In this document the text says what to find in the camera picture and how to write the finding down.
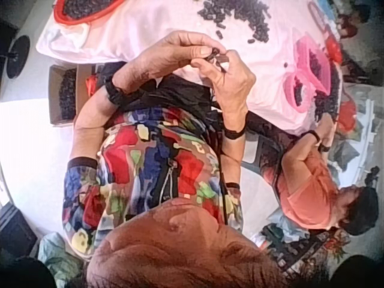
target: pink plastic tray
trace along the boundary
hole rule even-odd
[[[297,106],[295,100],[295,91],[294,88],[296,86],[295,78],[298,78],[300,82],[303,84],[301,90],[301,98],[302,102],[300,106]],[[307,79],[306,73],[303,71],[296,71],[295,73],[289,74],[284,82],[284,91],[286,94],[286,98],[288,103],[299,113],[305,113],[311,106],[311,102],[316,92],[312,87],[311,83]]]
[[[319,79],[311,71],[310,51],[316,55],[319,64],[322,66]],[[329,95],[331,92],[331,68],[329,66],[329,60],[309,35],[302,37],[296,43],[295,58],[297,68],[307,74],[308,80],[315,88]]]

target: black stand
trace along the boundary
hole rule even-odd
[[[16,78],[21,74],[29,54],[31,41],[24,35],[19,37],[12,45],[8,53],[1,53],[0,57],[7,58],[7,75],[10,79]]]

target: floor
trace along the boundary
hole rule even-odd
[[[15,205],[39,236],[62,232],[63,179],[73,132],[71,127],[54,128],[49,123],[48,75],[49,67],[56,61],[34,48],[52,11],[51,4],[51,1],[36,1],[19,33],[31,38],[26,67],[17,79],[9,80],[3,75],[0,90],[0,163],[4,178]],[[376,163],[382,167],[382,129],[377,139],[370,148],[375,154],[372,152],[374,156],[369,159],[369,165]],[[249,170],[242,170],[241,188],[244,233],[250,238],[266,224],[265,219],[278,204],[271,188]],[[378,191],[382,190],[381,177]],[[380,219],[383,220],[382,207]],[[375,259],[382,256],[383,223],[353,238],[346,251]]]

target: red basket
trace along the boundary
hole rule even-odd
[[[311,70],[310,51],[316,55],[316,58],[322,67],[319,79]],[[296,43],[295,58],[297,67],[307,73],[309,81],[315,88],[324,92],[326,95],[329,95],[329,93],[331,93],[331,67],[329,65],[329,60],[310,36],[306,35]]]
[[[65,0],[58,0],[53,9],[53,16],[56,22],[60,24],[65,24],[65,25],[77,25],[81,23],[88,23],[107,15],[108,13],[111,13],[114,9],[116,9],[117,6],[122,4],[124,1],[125,0],[114,0],[112,4],[110,4],[104,10],[101,10],[95,14],[76,20],[76,19],[72,19],[67,15],[64,15],[63,11],[64,11]]]
[[[295,100],[295,78],[298,78],[299,81],[303,84],[301,98],[302,102],[300,106],[297,106]],[[295,73],[289,74],[284,82],[284,91],[288,103],[299,113],[305,113],[311,106],[311,102],[316,92],[312,88],[311,83],[308,81],[306,74],[303,71],[296,71]]]

